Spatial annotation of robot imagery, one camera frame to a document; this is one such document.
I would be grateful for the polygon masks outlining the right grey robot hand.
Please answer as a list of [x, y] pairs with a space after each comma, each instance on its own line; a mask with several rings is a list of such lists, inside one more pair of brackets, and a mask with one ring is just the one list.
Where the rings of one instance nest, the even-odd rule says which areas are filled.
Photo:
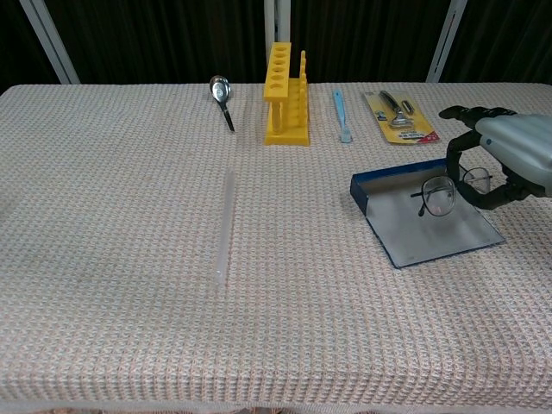
[[[455, 189], [472, 206], [494, 210], [529, 196], [551, 197], [551, 117], [518, 114], [495, 107], [450, 106], [439, 112], [442, 119], [455, 119], [468, 132], [450, 140], [446, 171]], [[505, 183], [487, 193], [476, 191], [460, 173], [462, 154], [484, 148], [502, 166]]]

